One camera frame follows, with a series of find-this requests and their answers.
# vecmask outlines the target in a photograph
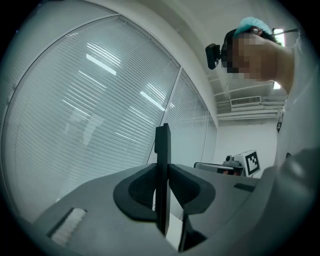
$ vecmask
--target person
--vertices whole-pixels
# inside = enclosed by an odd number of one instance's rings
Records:
[[[275,127],[275,165],[303,149],[320,147],[319,59],[302,29],[294,47],[283,47],[263,21],[247,17],[226,34],[221,62],[228,73],[275,81],[286,91]]]

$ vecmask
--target neck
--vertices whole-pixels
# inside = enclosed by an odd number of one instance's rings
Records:
[[[277,45],[276,49],[276,81],[289,94],[294,82],[295,59],[291,48]]]

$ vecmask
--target black vertical bar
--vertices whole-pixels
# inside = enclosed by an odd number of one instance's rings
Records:
[[[167,235],[170,218],[170,187],[168,165],[171,164],[171,132],[164,123],[155,129],[154,152],[157,154],[155,178],[155,212],[157,227]]]

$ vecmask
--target air vent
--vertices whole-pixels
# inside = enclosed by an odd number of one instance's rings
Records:
[[[234,98],[230,100],[231,108],[245,107],[245,106],[256,106],[260,105],[261,97],[245,97],[245,98]]]

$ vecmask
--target headset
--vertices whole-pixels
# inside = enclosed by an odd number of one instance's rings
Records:
[[[206,54],[206,59],[207,59],[209,69],[214,70],[219,64],[219,60],[222,60],[222,63],[227,62],[227,41],[232,39],[235,31],[236,29],[233,29],[225,35],[221,50],[220,50],[220,45],[215,43],[211,43],[205,48],[205,54]],[[252,30],[253,34],[258,34],[258,32],[259,31],[257,28],[254,28]],[[278,35],[290,33],[290,32],[299,32],[299,30],[298,28],[295,28],[295,29],[286,30],[280,33],[276,33],[273,35],[278,36]],[[224,64],[224,66],[227,68],[228,73],[237,73],[237,71],[234,70],[233,67],[227,66],[226,64]]]

